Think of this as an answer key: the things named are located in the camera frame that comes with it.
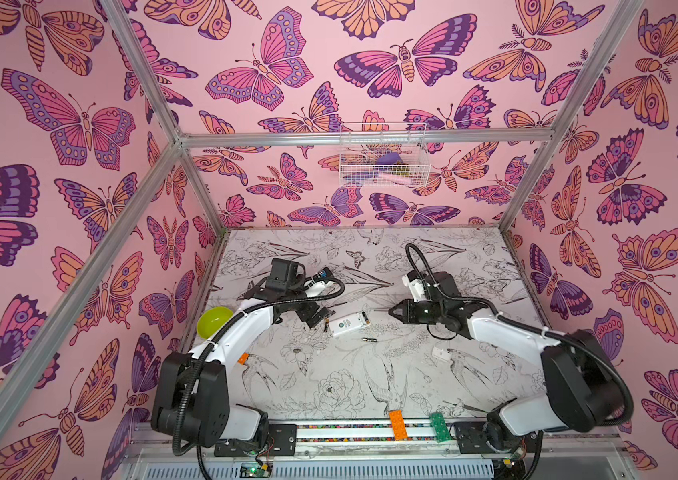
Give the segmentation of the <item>small remote battery cover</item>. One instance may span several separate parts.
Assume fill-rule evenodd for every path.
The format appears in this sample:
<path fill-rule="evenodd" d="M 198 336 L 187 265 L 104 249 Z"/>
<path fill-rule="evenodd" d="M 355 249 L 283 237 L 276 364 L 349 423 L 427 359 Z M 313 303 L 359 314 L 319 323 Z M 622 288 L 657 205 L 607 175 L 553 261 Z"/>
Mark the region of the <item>small remote battery cover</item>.
<path fill-rule="evenodd" d="M 449 349 L 440 348 L 435 346 L 431 352 L 432 356 L 443 362 L 449 362 L 452 359 L 452 354 Z"/>

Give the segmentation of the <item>small white remote control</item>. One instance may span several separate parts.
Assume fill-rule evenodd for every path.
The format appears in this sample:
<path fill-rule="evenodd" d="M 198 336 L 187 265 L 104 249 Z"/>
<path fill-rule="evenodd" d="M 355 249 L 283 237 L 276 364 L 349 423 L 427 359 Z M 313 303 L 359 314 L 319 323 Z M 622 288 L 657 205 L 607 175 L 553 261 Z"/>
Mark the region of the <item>small white remote control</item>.
<path fill-rule="evenodd" d="M 370 320 L 365 312 L 356 312 L 330 321 L 328 327 L 331 335 L 333 337 L 338 337 L 364 329 L 369 324 Z"/>

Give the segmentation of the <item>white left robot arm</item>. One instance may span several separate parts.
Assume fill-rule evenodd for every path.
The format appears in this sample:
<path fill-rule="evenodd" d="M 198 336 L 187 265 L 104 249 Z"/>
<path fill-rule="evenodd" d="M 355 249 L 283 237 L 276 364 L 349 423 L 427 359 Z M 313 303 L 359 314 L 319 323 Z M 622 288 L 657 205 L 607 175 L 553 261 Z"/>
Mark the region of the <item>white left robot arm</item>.
<path fill-rule="evenodd" d="M 228 374 L 263 333 L 294 312 L 313 328 L 330 315 L 323 305 L 345 292 L 344 282 L 327 267 L 310 276 L 293 260 L 276 258 L 269 275 L 254 284 L 239 307 L 214 334 L 186 353 L 164 361 L 151 417 L 153 431 L 171 439 L 181 457 L 194 451 L 203 479 L 211 474 L 204 450 L 230 441 L 257 457 L 276 442 L 269 438 L 269 416 L 230 400 Z"/>

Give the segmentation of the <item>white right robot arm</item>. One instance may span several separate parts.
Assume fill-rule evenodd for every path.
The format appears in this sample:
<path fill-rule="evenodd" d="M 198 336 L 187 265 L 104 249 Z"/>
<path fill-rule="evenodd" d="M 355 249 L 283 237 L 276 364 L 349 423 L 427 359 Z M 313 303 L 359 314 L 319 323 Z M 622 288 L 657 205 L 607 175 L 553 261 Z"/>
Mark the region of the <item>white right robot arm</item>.
<path fill-rule="evenodd" d="M 526 384 L 482 419 L 454 425 L 463 452 L 495 453 L 513 463 L 524 453 L 536 457 L 546 434 L 588 433 L 631 421 L 634 398 L 594 334 L 513 320 L 490 300 L 461 293 L 454 277 L 434 270 L 416 244 L 407 243 L 404 252 L 410 269 L 402 281 L 410 296 L 389 316 L 429 331 L 441 328 L 442 340 L 474 341 L 494 356 L 496 384 Z"/>

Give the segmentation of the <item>green plastic bowl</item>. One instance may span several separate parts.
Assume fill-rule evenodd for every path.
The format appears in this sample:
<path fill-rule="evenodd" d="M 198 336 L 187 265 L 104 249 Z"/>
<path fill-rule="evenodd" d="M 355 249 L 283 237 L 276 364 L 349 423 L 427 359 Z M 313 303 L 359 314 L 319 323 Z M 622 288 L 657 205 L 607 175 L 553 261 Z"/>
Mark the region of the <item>green plastic bowl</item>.
<path fill-rule="evenodd" d="M 205 311 L 196 323 L 197 335 L 203 340 L 212 338 L 234 315 L 234 312 L 223 306 L 213 307 Z"/>

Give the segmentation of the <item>green lego brick on rail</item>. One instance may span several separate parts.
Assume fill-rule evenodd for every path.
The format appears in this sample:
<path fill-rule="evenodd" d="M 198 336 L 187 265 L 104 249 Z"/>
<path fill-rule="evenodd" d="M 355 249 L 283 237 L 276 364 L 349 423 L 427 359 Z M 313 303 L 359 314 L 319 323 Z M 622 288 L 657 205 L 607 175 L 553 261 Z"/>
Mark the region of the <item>green lego brick on rail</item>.
<path fill-rule="evenodd" d="M 433 412 L 429 415 L 430 426 L 434 432 L 437 443 L 444 443 L 452 439 L 450 428 L 441 412 Z"/>

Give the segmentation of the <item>orange lego brick on rail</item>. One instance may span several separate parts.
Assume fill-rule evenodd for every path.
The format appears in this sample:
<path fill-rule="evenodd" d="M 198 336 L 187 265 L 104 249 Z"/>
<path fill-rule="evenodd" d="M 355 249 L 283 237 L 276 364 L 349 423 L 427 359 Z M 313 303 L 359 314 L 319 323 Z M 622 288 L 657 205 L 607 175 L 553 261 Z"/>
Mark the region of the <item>orange lego brick on rail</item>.
<path fill-rule="evenodd" d="M 400 410 L 393 410 L 389 412 L 388 416 L 391 423 L 394 440 L 395 441 L 407 440 L 408 432 L 402 412 Z"/>

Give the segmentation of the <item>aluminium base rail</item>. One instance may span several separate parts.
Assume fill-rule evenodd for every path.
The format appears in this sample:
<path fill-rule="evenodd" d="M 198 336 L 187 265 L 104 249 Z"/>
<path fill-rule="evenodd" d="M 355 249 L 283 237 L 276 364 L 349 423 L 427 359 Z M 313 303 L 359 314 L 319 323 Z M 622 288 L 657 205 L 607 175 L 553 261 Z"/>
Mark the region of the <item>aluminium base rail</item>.
<path fill-rule="evenodd" d="M 175 456 L 169 441 L 136 427 L 123 479 L 636 479 L 613 429 L 528 435 L 512 453 L 483 444 L 479 419 L 451 419 L 437 441 L 427 418 L 405 422 L 397 440 L 388 420 L 275 421 L 258 456 L 230 444 Z"/>

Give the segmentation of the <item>clear wall basket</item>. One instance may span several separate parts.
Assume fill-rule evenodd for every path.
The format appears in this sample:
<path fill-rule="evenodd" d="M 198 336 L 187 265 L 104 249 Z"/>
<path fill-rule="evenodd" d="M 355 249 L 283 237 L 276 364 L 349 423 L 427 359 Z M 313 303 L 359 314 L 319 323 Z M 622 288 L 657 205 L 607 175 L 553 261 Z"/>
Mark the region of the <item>clear wall basket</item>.
<path fill-rule="evenodd" d="M 361 126 L 360 131 L 340 133 L 336 169 L 341 185 L 414 189 L 427 184 L 431 162 L 426 127 Z"/>

